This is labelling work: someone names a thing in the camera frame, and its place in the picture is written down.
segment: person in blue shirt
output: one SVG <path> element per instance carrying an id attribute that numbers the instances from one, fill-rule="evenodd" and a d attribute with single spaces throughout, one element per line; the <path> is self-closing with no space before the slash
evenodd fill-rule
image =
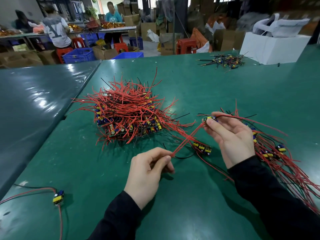
<path id="1" fill-rule="evenodd" d="M 122 17 L 121 15 L 115 10 L 115 7 L 113 6 L 112 2 L 107 3 L 109 12 L 106 14 L 105 20 L 110 23 L 122 23 Z M 120 43 L 120 38 L 121 33 L 116 32 L 116 33 L 106 33 L 104 35 L 104 41 L 106 44 L 111 44 L 111 41 L 113 39 L 113 43 Z"/>

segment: left hand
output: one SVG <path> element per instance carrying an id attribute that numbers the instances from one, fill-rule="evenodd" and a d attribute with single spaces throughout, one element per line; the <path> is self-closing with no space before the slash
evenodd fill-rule
<path id="1" fill-rule="evenodd" d="M 141 210 L 154 198 L 161 173 L 174 173 L 170 154 L 172 152 L 157 147 L 131 159 L 124 191 L 131 196 Z"/>

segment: green table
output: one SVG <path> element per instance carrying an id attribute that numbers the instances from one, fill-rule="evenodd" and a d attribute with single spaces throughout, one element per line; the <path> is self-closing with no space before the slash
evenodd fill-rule
<path id="1" fill-rule="evenodd" d="M 82 95 L 104 86 L 100 79 L 110 81 L 139 77 L 142 83 L 153 80 L 153 89 L 165 97 L 164 105 L 174 97 L 179 101 L 173 111 L 182 123 L 192 122 L 197 113 L 224 109 L 234 110 L 235 99 L 240 115 L 286 132 L 287 142 L 298 165 L 311 180 L 320 184 L 318 118 L 318 64 L 320 50 L 307 47 L 295 64 L 258 65 L 249 60 L 244 66 L 227 70 L 214 65 L 201 67 L 195 59 L 209 55 L 159 56 L 138 59 L 103 61 Z M 70 111 L 79 108 L 74 104 Z M 124 188 L 130 159 L 139 152 L 162 146 L 174 150 L 178 143 L 165 131 L 121 148 L 117 143 L 102 152 L 93 114 L 86 111 L 67 113 L 42 148 L 20 175 L 17 183 L 28 186 L 54 186 L 65 190 L 63 211 L 64 239 L 85 239 L 112 199 Z M 279 135 L 269 129 L 265 132 Z M 197 135 L 213 147 L 209 160 L 223 167 L 217 144 L 203 130 Z M 190 155 L 183 148 L 178 156 Z M 234 186 L 209 168 L 196 156 L 173 159 L 176 174 L 162 178 L 158 193 L 144 211 L 137 230 L 137 239 L 269 239 L 254 207 L 242 199 Z M 12 187 L 5 198 L 25 189 Z M 20 197 L 0 206 L 2 239 L 59 238 L 59 214 L 52 204 L 52 193 Z"/>

